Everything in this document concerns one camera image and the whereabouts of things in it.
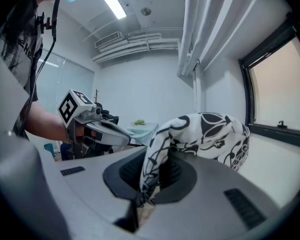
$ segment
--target fluorescent light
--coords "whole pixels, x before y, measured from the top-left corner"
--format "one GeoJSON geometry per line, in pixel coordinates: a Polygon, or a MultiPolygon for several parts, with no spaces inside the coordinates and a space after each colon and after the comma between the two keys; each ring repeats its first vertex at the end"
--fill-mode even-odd
{"type": "Polygon", "coordinates": [[[107,5],[113,11],[114,15],[116,16],[116,18],[118,20],[127,16],[118,0],[104,0],[104,1],[107,3],[107,5]]]}
{"type": "Polygon", "coordinates": [[[48,64],[48,65],[50,65],[50,66],[53,66],[53,67],[59,68],[59,65],[53,64],[53,63],[51,63],[51,62],[49,62],[49,61],[46,61],[46,62],[45,62],[45,64],[48,64]]]}

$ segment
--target headset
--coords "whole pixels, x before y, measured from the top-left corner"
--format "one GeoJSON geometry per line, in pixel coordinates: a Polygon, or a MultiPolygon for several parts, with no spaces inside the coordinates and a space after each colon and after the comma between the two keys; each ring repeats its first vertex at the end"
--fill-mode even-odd
{"type": "Polygon", "coordinates": [[[25,128],[25,123],[26,123],[27,118],[29,116],[31,105],[32,105],[32,102],[33,102],[34,96],[35,96],[34,89],[35,89],[35,86],[36,86],[36,83],[37,83],[38,76],[39,76],[42,68],[46,64],[46,61],[48,60],[48,58],[49,58],[49,56],[50,56],[50,54],[51,54],[51,52],[52,52],[52,50],[55,46],[55,43],[57,41],[57,18],[58,18],[59,3],[60,3],[60,0],[55,0],[54,1],[51,23],[50,23],[50,17],[48,17],[47,20],[46,20],[46,23],[44,23],[44,21],[45,21],[45,13],[44,12],[42,13],[41,16],[38,16],[37,19],[36,19],[36,24],[37,24],[37,26],[40,26],[41,34],[44,33],[44,29],[52,31],[53,42],[52,42],[52,45],[51,45],[46,57],[44,58],[42,64],[40,65],[39,69],[37,70],[37,72],[35,74],[35,79],[34,79],[33,87],[31,89],[32,92],[30,93],[30,100],[29,100],[29,103],[28,103],[28,106],[27,106],[27,109],[26,109],[26,113],[25,113],[22,125],[19,129],[19,132],[17,132],[17,135],[19,135],[19,136],[22,135],[22,133],[24,131],[24,128],[25,128]]]}

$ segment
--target floral patterned cloth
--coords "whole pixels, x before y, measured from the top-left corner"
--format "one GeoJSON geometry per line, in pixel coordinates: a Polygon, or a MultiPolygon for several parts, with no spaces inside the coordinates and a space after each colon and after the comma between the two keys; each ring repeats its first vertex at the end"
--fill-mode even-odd
{"type": "Polygon", "coordinates": [[[169,149],[214,159],[237,171],[248,156],[249,136],[249,129],[237,119],[218,113],[194,113],[165,123],[152,137],[145,154],[140,204],[151,197],[169,149]]]}

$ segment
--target black t-shirt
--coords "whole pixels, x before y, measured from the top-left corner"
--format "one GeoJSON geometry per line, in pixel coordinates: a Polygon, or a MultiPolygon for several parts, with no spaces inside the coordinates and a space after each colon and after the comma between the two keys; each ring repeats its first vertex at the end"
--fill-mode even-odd
{"type": "MultiPolygon", "coordinates": [[[[36,0],[19,0],[0,33],[1,57],[24,90],[29,95],[34,92],[33,101],[38,100],[34,81],[43,48],[41,33],[36,24],[37,7],[36,0]]],[[[13,131],[18,133],[21,125],[19,115],[13,131]]]]}

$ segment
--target shirt sleeve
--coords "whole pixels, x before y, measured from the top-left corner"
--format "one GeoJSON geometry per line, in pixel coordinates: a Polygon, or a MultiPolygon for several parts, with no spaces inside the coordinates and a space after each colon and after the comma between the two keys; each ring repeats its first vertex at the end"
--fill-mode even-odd
{"type": "Polygon", "coordinates": [[[31,71],[30,71],[30,93],[34,92],[33,95],[33,102],[36,102],[38,100],[37,95],[37,85],[34,85],[35,79],[36,79],[36,72],[37,72],[37,65],[38,61],[41,57],[42,50],[43,50],[44,44],[41,42],[39,50],[34,54],[32,65],[31,65],[31,71]]]}

